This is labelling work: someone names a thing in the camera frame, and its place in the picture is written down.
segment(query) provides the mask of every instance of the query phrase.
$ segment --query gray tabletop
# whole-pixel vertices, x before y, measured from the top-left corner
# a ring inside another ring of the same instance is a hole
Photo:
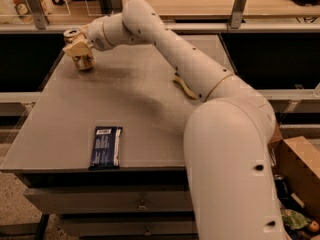
[[[232,70],[215,35],[184,36]],[[173,82],[151,45],[94,51],[95,67],[77,71],[62,58],[4,158],[3,172],[86,171],[96,126],[122,126],[120,167],[183,167],[183,129],[200,101]]]

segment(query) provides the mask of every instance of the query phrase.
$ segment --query blue and white package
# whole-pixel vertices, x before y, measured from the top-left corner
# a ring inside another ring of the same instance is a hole
[[[119,167],[119,140],[122,127],[97,126],[89,169]]]

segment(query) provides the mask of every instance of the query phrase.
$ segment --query floor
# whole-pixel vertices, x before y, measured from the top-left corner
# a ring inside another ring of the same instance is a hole
[[[320,19],[317,19],[314,23],[320,23]],[[5,128],[5,126],[1,126],[0,124],[0,163],[5,156],[7,149],[10,147],[10,143],[6,143],[8,131]],[[313,142],[320,149],[320,140],[314,139]],[[0,228],[3,225],[38,223],[41,218],[41,213],[23,197],[23,192],[26,189],[25,185],[23,185],[16,176],[12,174],[3,174],[1,172],[0,182]],[[55,215],[50,215],[44,239],[78,239],[78,237],[66,235],[63,230],[59,228],[57,221],[58,218]],[[2,237],[0,231],[0,238],[4,240],[31,240],[34,239],[34,236]]]

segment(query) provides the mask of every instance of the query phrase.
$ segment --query drawer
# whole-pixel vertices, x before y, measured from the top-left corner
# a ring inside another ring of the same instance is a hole
[[[163,236],[197,234],[193,213],[123,214],[96,218],[61,218],[61,227],[72,236]]]
[[[182,185],[30,188],[24,195],[44,214],[193,211]]]

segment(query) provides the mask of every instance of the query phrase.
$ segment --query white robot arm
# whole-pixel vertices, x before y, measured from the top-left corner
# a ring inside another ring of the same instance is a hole
[[[204,102],[190,116],[184,155],[201,240],[286,239],[267,144],[274,111],[252,87],[167,29],[143,0],[88,25],[98,50],[153,44]]]

